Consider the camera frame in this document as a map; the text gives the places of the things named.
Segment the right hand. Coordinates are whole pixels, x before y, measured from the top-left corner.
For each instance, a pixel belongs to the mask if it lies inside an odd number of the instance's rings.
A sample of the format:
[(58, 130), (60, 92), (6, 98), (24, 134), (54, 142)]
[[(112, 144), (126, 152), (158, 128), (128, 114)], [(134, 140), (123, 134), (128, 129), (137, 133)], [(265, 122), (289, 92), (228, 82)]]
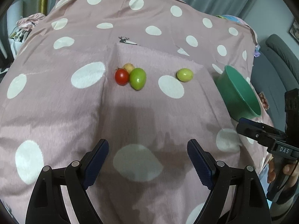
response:
[[(268, 170), (268, 178), (267, 182), (271, 183), (275, 180), (275, 163), (274, 159), (271, 159), (268, 162), (269, 170)], [(287, 164), (284, 166), (283, 173), (289, 176), (289, 182), (287, 183), (290, 187), (292, 187), (298, 180), (298, 166), (296, 164)]]

